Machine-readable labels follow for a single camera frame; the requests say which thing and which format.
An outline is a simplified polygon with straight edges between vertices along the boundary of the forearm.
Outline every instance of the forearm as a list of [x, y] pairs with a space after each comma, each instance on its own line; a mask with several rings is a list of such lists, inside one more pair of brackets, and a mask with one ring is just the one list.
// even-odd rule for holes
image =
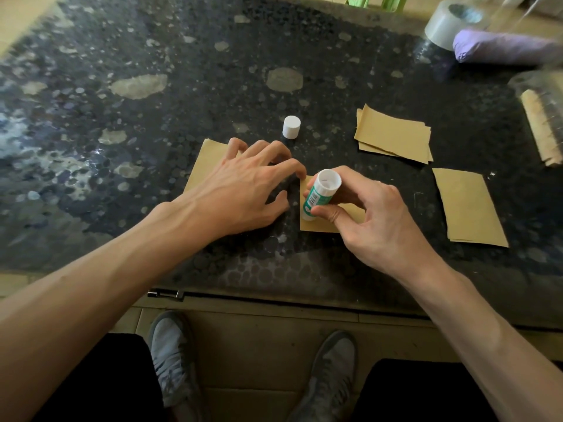
[[1, 420], [29, 420], [159, 275], [205, 245], [173, 234], [148, 219], [2, 302]]
[[441, 259], [404, 282], [502, 420], [559, 420], [563, 374]]

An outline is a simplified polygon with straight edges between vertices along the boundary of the purple cloth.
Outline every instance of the purple cloth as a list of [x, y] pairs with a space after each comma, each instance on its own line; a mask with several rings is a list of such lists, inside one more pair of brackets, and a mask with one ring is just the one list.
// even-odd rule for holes
[[462, 30], [454, 38], [458, 62], [539, 65], [563, 60], [563, 46], [545, 38]]

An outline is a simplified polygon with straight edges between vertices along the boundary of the shoe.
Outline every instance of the shoe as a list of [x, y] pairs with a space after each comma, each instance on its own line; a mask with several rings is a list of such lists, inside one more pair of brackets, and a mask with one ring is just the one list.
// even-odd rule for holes
[[356, 373], [357, 347], [354, 337], [335, 331], [320, 346], [311, 379], [288, 422], [337, 422], [350, 400]]
[[150, 327], [149, 348], [165, 407], [186, 401], [192, 420], [208, 420], [195, 372], [194, 337], [185, 315], [160, 314]]

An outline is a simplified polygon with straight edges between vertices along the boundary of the hand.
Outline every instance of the hand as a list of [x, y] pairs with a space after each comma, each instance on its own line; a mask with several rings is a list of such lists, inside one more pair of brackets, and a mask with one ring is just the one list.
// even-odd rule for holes
[[207, 179], [172, 203], [195, 203], [200, 222], [213, 226], [212, 240], [270, 225], [289, 209], [287, 191], [266, 204], [272, 190], [286, 177], [306, 176], [305, 167], [279, 141], [257, 141], [250, 148], [237, 138], [229, 141], [225, 158]]
[[[332, 204], [315, 206], [311, 213], [334, 223], [346, 247], [363, 263], [397, 280], [416, 278], [419, 270], [439, 256], [409, 213], [398, 189], [372, 181], [347, 166], [335, 169], [342, 185]], [[307, 184], [311, 189], [316, 175]], [[337, 204], [353, 203], [366, 210], [365, 221], [356, 223]]]

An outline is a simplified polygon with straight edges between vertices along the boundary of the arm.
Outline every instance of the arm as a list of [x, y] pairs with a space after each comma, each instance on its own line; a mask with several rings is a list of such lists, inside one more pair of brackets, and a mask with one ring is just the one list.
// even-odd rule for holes
[[362, 262], [398, 280], [440, 328], [501, 420], [560, 420], [563, 373], [451, 269], [414, 223], [398, 190], [347, 167], [334, 204], [366, 209], [357, 224], [339, 206], [315, 206]]
[[[269, 163], [278, 157], [285, 161]], [[289, 208], [270, 192], [305, 167], [280, 142], [231, 139], [204, 184], [0, 304], [0, 420], [29, 420], [123, 313], [186, 257], [217, 238], [271, 224]], [[225, 203], [229, 211], [225, 213]]]

